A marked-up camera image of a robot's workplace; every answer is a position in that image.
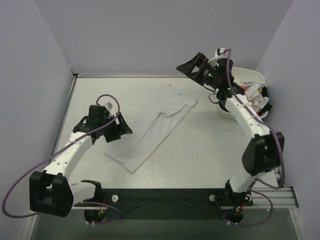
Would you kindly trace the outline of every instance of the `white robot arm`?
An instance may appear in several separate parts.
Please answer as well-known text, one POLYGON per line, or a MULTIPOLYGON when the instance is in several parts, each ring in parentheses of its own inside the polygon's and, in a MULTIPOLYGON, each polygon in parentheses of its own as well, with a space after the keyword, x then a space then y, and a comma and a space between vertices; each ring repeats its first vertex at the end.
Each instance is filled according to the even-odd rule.
MULTIPOLYGON (((233 61, 228 62, 227 51, 225 48, 218 48, 215 57, 211 59, 199 52, 193 59, 176 69, 201 86, 206 84, 213 88, 219 100, 219 107, 234 116, 249 141, 242 155, 241 169, 226 183, 226 188, 229 188, 230 194, 233 195, 246 192, 257 179, 280 166, 281 161, 276 140, 270 129, 258 122, 262 121, 248 102, 244 90, 234 83, 234 77, 231 75, 233 61)), ((278 132, 276 137, 282 151, 284 136, 278 132)))
POLYGON ((73 205, 84 200, 94 199, 94 202, 102 203, 104 196, 99 182, 82 180, 69 185, 69 178, 82 156, 99 137, 104 136, 107 142, 111 142, 120 139, 123 134, 133 133, 120 112, 117 116, 119 124, 112 121, 114 118, 108 107, 89 107, 88 116, 74 127, 65 146, 73 145, 54 158, 41 172, 34 171, 31 174, 29 193, 32 211, 65 217, 73 205))

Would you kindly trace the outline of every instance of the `white cloth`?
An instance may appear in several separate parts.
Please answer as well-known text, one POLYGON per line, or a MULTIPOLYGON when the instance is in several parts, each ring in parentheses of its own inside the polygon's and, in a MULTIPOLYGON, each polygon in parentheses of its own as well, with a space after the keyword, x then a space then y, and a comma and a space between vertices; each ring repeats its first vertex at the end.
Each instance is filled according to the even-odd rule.
POLYGON ((106 155, 133 174, 197 102, 195 97, 167 85, 159 92, 156 101, 130 125, 133 134, 109 143, 106 155))

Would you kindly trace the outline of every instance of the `purple wall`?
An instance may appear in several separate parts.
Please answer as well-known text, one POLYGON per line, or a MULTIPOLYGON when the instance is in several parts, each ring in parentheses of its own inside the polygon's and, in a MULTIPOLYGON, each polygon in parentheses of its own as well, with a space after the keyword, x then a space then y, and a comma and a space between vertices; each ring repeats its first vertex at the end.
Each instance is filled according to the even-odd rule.
POLYGON ((35 0, 75 73, 171 75, 232 47, 255 69, 293 0, 35 0))
MULTIPOLYGON (((53 151, 73 75, 33 0, 0 0, 0 199, 53 151)), ((29 185, 7 209, 29 211, 29 185)), ((20 239, 25 219, 0 214, 0 239, 20 239)))
POLYGON ((285 136, 286 182, 310 240, 320 235, 319 10, 319 0, 295 0, 257 68, 269 84, 270 121, 285 136))

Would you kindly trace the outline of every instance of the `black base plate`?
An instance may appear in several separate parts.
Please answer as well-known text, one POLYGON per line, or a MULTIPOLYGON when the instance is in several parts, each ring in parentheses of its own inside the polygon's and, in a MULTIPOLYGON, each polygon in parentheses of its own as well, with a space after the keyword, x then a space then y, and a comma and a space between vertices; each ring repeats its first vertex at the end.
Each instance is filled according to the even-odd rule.
MULTIPOLYGON (((212 220, 222 219, 221 208, 230 204, 225 200, 224 188, 196 189, 102 189, 106 204, 118 208, 123 220, 212 220), (209 200, 215 195, 215 201, 209 200)), ((86 203, 77 207, 87 207, 86 203)), ((113 209, 106 210, 106 218, 118 217, 113 209)))

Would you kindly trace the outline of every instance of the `white table surface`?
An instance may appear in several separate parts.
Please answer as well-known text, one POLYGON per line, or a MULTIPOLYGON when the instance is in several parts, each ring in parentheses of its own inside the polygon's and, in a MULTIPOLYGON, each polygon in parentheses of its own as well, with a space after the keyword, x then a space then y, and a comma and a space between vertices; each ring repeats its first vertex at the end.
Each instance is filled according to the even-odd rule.
MULTIPOLYGON (((208 99, 210 92, 188 78, 78 78, 58 149, 66 144, 80 119, 88 115, 89 106, 95 104, 98 96, 115 96, 130 126, 165 84, 195 96, 198 104, 149 159, 130 174, 105 155, 108 144, 101 137, 74 169, 70 184, 88 179, 101 182, 103 188, 224 188, 241 166, 248 142, 235 120, 218 114, 218 106, 208 99)), ((107 102, 113 104, 115 113, 113 100, 101 99, 102 104, 107 102)), ((262 179, 277 185, 273 171, 262 179)), ((264 185, 257 182, 254 187, 264 185)))

